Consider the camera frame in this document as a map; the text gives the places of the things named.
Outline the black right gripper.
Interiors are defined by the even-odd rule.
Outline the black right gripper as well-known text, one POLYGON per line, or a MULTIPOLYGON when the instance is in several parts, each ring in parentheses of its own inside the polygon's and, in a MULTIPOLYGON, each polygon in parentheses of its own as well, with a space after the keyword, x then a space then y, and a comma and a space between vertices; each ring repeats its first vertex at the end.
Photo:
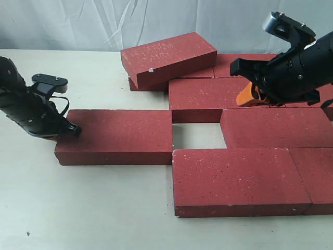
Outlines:
POLYGON ((236 97, 239 107, 319 103, 318 89, 332 84, 332 33, 269 61, 237 58, 230 64, 230 75, 249 80, 236 97))

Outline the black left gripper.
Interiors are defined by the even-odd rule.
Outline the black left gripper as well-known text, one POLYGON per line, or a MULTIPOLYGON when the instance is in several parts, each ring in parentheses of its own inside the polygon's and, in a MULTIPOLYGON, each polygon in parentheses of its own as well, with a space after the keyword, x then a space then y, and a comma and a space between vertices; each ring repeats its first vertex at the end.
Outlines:
POLYGON ((52 101, 44 102, 29 90, 13 61, 1 57, 1 111, 29 135, 57 142, 61 134, 78 137, 82 132, 79 125, 64 117, 52 101))

